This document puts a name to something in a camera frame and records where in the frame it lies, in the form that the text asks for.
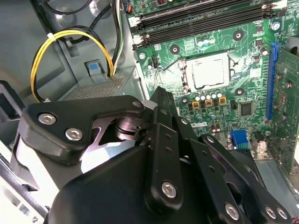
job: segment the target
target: cable tie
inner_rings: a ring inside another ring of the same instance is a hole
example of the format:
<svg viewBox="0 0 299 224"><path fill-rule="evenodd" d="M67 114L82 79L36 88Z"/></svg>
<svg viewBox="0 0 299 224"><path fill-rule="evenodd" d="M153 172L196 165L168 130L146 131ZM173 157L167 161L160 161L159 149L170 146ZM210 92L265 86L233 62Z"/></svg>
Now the cable tie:
<svg viewBox="0 0 299 224"><path fill-rule="evenodd" d="M47 34L48 38L51 39L52 41L56 41L54 35L52 33Z"/></svg>

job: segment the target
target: blue port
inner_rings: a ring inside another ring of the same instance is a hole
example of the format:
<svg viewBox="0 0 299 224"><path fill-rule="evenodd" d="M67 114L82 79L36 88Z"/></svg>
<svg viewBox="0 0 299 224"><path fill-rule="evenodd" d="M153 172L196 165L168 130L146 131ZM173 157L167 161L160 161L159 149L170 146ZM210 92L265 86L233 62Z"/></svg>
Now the blue port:
<svg viewBox="0 0 299 224"><path fill-rule="evenodd" d="M248 149L247 132L245 130L232 131L230 139L236 149Z"/></svg>
<svg viewBox="0 0 299 224"><path fill-rule="evenodd" d="M278 45L274 42L271 42L271 44L273 45L273 47L269 58L269 73L268 73L268 86L267 86L267 97L266 97L266 118L268 120L272 119L275 64L278 58Z"/></svg>

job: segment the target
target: black plastic part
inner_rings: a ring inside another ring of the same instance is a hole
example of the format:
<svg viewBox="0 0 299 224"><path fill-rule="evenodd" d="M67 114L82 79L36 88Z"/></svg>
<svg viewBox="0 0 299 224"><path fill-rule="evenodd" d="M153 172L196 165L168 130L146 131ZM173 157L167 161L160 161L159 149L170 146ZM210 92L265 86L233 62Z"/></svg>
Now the black plastic part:
<svg viewBox="0 0 299 224"><path fill-rule="evenodd" d="M226 182L234 181L234 185L239 189L242 195L242 206L247 217L252 223L290 223L291 217L287 214L287 220L283 219L277 212L276 208L283 206L264 188L255 175L241 164L226 150L216 138L209 134L203 134L199 141L206 144L213 157L217 159L226 169L227 175L224 175ZM266 212L265 207L272 208L276 219L272 219Z"/></svg>
<svg viewBox="0 0 299 224"><path fill-rule="evenodd" d="M179 210L183 203L178 135L172 130L170 112L162 107L155 107L153 124L141 143L150 148L144 199L153 212L168 213ZM177 192L174 198L163 193L163 182L174 185Z"/></svg>
<svg viewBox="0 0 299 224"><path fill-rule="evenodd" d="M24 104L8 84L0 80L0 123L20 119Z"/></svg>
<svg viewBox="0 0 299 224"><path fill-rule="evenodd" d="M250 223L239 210L208 146L197 141L191 125L185 122L186 120L182 117L175 118L177 132L179 133L179 147L184 149L180 150L180 156L185 157L187 155L194 166L194 172L199 181L198 187L202 193L202 200L206 205L209 219L212 220L212 223ZM227 203L233 205L238 211L239 220L235 221L228 215L225 210L225 204Z"/></svg>
<svg viewBox="0 0 299 224"><path fill-rule="evenodd" d="M177 116L178 112L171 92L167 92L161 87L157 87L150 100L157 103L158 106L170 111L173 116Z"/></svg>
<svg viewBox="0 0 299 224"><path fill-rule="evenodd" d="M77 163L91 144L93 126L101 127L104 133L113 120L126 116L139 117L143 111L143 104L132 96L32 104L23 111L19 133L26 145L60 164L70 165ZM54 115L56 123L42 124L38 117L43 113ZM105 121L99 123L102 118L105 118ZM79 141L69 140L65 136L69 128L79 129L83 138Z"/></svg>
<svg viewBox="0 0 299 224"><path fill-rule="evenodd" d="M46 224L209 223L192 167L180 162L184 203L171 215L156 215L144 202L148 147L134 147L66 184Z"/></svg>

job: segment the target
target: silver screw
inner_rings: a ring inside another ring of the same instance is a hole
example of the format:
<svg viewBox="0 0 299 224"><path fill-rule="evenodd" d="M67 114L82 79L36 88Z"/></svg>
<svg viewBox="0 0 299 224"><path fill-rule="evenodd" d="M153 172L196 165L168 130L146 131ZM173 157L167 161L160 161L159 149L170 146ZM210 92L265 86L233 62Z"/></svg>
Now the silver screw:
<svg viewBox="0 0 299 224"><path fill-rule="evenodd" d="M140 53L140 54L139 54L139 58L140 58L141 60L145 59L145 54L144 54L144 53Z"/></svg>
<svg viewBox="0 0 299 224"><path fill-rule="evenodd" d="M213 140L210 136L207 136L207 139L208 139L211 143L214 143L214 140Z"/></svg>
<svg viewBox="0 0 299 224"><path fill-rule="evenodd" d="M79 129L69 128L66 130L65 136L71 141L79 141L83 138L83 133Z"/></svg>
<svg viewBox="0 0 299 224"><path fill-rule="evenodd" d="M136 101L133 101L132 104L136 107L141 107L140 103L136 102Z"/></svg>
<svg viewBox="0 0 299 224"><path fill-rule="evenodd" d="M184 125L187 125L187 124L188 124L188 121L187 121L185 118L182 118L181 121L182 121L182 123L183 123Z"/></svg>
<svg viewBox="0 0 299 224"><path fill-rule="evenodd" d="M266 135L266 136L270 136L270 135L271 135L271 131L266 131L266 132L265 132L265 135Z"/></svg>
<svg viewBox="0 0 299 224"><path fill-rule="evenodd" d="M169 198L175 198L177 196L177 190L172 183L167 181L162 183L162 191Z"/></svg>
<svg viewBox="0 0 299 224"><path fill-rule="evenodd" d="M280 216L284 219L288 219L288 216L286 215L286 213L281 209L281 208L277 208L277 212L280 214Z"/></svg>
<svg viewBox="0 0 299 224"><path fill-rule="evenodd" d="M163 113L163 114L165 114L165 115L167 115L167 111L165 110L165 109L161 109L161 112Z"/></svg>
<svg viewBox="0 0 299 224"><path fill-rule="evenodd" d="M232 206L231 204L225 204L225 210L228 213L228 215L235 221L239 220L239 213L238 211L235 209L234 206Z"/></svg>
<svg viewBox="0 0 299 224"><path fill-rule="evenodd" d="M276 215L275 215L275 213L273 212L273 210L272 210L271 208L269 208L268 206L266 206L265 209L266 209L267 214L268 214L271 218L276 219Z"/></svg>
<svg viewBox="0 0 299 224"><path fill-rule="evenodd" d="M44 125L53 125L56 122L56 118L50 113L43 113L39 115L38 120Z"/></svg>

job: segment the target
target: chip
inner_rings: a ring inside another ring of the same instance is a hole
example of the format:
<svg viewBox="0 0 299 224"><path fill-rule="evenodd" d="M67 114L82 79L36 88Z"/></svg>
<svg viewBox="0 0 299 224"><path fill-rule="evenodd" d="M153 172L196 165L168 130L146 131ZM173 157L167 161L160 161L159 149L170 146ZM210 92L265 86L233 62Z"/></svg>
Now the chip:
<svg viewBox="0 0 299 224"><path fill-rule="evenodd" d="M261 32L261 31L263 31L263 27L258 27L256 30L257 30L257 32Z"/></svg>
<svg viewBox="0 0 299 224"><path fill-rule="evenodd" d="M219 98L219 105L225 105L226 104L226 97Z"/></svg>
<svg viewBox="0 0 299 224"><path fill-rule="evenodd" d="M211 99L206 99L206 107L213 106L212 100Z"/></svg>
<svg viewBox="0 0 299 224"><path fill-rule="evenodd" d="M194 110L199 109L199 103L198 103L198 101L192 101L192 108Z"/></svg>
<svg viewBox="0 0 299 224"><path fill-rule="evenodd" d="M252 115L252 103L251 102L240 104L240 115L241 116Z"/></svg>
<svg viewBox="0 0 299 224"><path fill-rule="evenodd" d="M263 40L256 40L256 46L261 46L263 44Z"/></svg>

